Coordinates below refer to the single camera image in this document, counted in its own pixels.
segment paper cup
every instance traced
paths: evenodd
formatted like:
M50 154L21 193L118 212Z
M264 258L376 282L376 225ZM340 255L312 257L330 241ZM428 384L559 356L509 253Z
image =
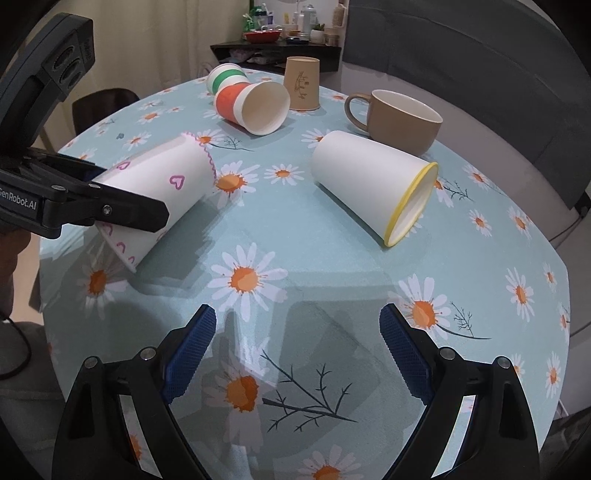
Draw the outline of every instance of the paper cup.
M170 213L166 226L156 233L104 222L95 222L95 226L125 266L135 273L136 266L166 232L211 191L215 171L207 149L188 133L135 155L111 167L94 182L162 200Z
M237 83L220 90L214 105L219 115L253 135L268 135L285 121L290 95L277 82Z
M249 83L241 67L233 63L223 63L215 67L207 76L207 90L215 95L225 87L243 82Z
M367 138L334 131L316 147L314 178L382 239L398 243L424 210L439 166Z
M287 57L283 85L290 93L291 110L320 108L320 60L311 57Z

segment white paper cup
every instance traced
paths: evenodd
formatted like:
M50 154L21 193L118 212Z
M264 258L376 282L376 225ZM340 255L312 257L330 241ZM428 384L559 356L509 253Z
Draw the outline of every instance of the white paper cup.
M135 273L136 266L172 226L215 185L215 166L197 137L184 133L147 152L114 165L94 179L128 192L162 200L170 217L162 230L151 233L96 222L100 234Z
M316 147L314 178L382 239L398 243L424 210L439 166L367 138L334 131Z

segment blue gripper pad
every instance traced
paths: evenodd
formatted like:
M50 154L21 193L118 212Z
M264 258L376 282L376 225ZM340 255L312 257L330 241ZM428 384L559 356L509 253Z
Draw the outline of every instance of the blue gripper pad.
M205 350L216 333L216 312L207 307L182 341L164 370L162 397L170 405L187 391Z
M388 306L379 314L379 331L411 395L420 398L427 406L434 396L431 387L431 368Z

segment cup rim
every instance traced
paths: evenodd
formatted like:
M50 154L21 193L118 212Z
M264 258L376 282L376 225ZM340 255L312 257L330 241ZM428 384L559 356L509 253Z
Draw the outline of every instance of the cup rim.
M409 112L406 109L400 107L399 105L392 105L392 103L387 102L383 98L378 97L376 95L376 92L377 93L381 93L381 92L384 92L384 93L392 93L392 94L394 94L396 96L407 98L407 99L409 99L409 100L411 100L411 101L413 101L413 102L421 105L422 107L425 107L430 113L433 113L436 116L437 120L433 120L432 118L426 118L425 116L417 115L416 113ZM426 103L423 103L422 101L417 100L416 98L410 97L408 95L404 95L403 93L393 92L392 90L385 90L385 89L376 89L376 90L373 90L371 92L371 95L376 100L378 100L378 101L380 101L382 103L385 103L386 105L388 105L388 106L390 106L392 108L395 108L396 110L400 110L401 112L404 112L407 115L413 116L413 117L418 118L420 120L424 120L426 122L430 122L432 124L441 124L441 123L443 123L443 117L441 117L441 115L439 115L439 113L437 113L433 108L431 108L430 106L428 106Z

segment paper cup with pink hearts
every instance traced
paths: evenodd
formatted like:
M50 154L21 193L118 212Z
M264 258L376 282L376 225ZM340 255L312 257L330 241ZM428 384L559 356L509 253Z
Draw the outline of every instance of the paper cup with pink hearts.
M211 191L215 181L211 155L196 136L183 133L121 161L94 179L95 183L163 201L170 213L166 226L156 233L104 222L96 222L95 226L125 266L135 273L154 245Z

